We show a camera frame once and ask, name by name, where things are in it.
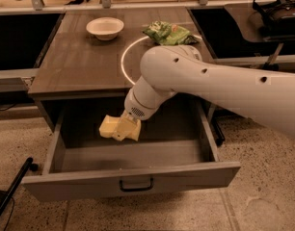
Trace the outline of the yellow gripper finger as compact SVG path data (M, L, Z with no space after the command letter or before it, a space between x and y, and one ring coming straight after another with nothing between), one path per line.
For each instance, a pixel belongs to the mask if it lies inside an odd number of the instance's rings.
M113 138L117 141L123 141L124 139L131 139L135 141L137 140L136 129L136 119L127 111L124 111L114 129Z

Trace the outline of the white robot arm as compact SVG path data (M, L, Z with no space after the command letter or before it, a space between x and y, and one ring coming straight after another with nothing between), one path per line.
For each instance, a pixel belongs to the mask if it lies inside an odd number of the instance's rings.
M295 138L295 74L208 64L199 55L189 45L149 49L122 115L147 120L174 95L188 93Z

